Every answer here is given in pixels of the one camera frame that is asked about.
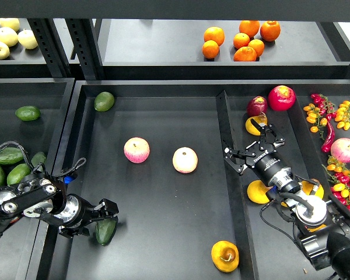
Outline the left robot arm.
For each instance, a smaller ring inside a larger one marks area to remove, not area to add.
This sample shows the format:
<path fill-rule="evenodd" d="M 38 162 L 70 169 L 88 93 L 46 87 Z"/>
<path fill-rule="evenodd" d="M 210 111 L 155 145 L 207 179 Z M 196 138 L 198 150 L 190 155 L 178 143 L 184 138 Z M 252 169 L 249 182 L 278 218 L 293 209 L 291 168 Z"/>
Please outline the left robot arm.
<path fill-rule="evenodd" d="M 70 169 L 59 175 L 46 172 L 43 162 L 33 165 L 24 147 L 15 141 L 0 144 L 0 154 L 6 148 L 16 148 L 29 173 L 18 183 L 0 185 L 0 238 L 22 217 L 39 219 L 58 229 L 66 238 L 89 236 L 88 225 L 94 223 L 99 244 L 106 245 L 115 234 L 118 206 L 103 198 L 97 205 L 76 194 L 67 194 L 67 186 L 78 168 L 86 163 L 80 158 Z"/>

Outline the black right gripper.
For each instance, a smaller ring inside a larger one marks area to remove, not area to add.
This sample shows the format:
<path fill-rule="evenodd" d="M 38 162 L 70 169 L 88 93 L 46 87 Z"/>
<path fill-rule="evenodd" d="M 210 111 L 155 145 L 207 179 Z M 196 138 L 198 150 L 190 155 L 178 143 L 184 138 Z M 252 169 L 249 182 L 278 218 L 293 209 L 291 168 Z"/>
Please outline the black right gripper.
<path fill-rule="evenodd" d="M 249 167 L 267 187 L 276 186 L 280 192 L 296 193 L 299 183 L 294 179 L 291 167 L 282 160 L 277 148 L 285 144 L 285 138 L 278 132 L 274 124 L 259 124 L 250 120 L 254 128 L 260 132 L 260 140 L 246 147 L 246 150 L 233 149 L 226 140 L 222 140 L 223 158 L 239 175 Z"/>

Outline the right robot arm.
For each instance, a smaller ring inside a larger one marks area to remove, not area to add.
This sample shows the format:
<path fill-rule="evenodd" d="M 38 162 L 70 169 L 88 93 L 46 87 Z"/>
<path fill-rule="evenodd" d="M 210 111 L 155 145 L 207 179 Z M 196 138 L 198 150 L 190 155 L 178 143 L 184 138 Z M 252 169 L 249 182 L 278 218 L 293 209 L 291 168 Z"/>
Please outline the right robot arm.
<path fill-rule="evenodd" d="M 331 267 L 339 279 L 350 279 L 350 212 L 335 197 L 316 195 L 320 183 L 292 173 L 277 148 L 285 139 L 273 124 L 251 120 L 259 140 L 243 150 L 226 147 L 225 162 L 237 173 L 251 169 L 258 180 L 253 194 L 266 200 L 262 210 L 273 206 L 293 225 L 290 239 L 315 270 Z"/>

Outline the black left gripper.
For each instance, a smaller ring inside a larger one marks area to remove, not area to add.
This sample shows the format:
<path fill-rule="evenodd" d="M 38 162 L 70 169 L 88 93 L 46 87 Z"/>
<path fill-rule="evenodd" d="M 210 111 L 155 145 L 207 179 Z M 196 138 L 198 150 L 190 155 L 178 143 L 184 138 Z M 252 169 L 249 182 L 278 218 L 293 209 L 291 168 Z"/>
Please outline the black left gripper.
<path fill-rule="evenodd" d="M 118 205 L 107 198 L 103 198 L 97 206 L 93 206 L 78 195 L 67 195 L 65 208 L 55 215 L 63 221 L 58 227 L 58 234 L 68 239 L 75 236 L 90 236 L 87 225 L 105 219 L 118 221 L 118 213 Z"/>

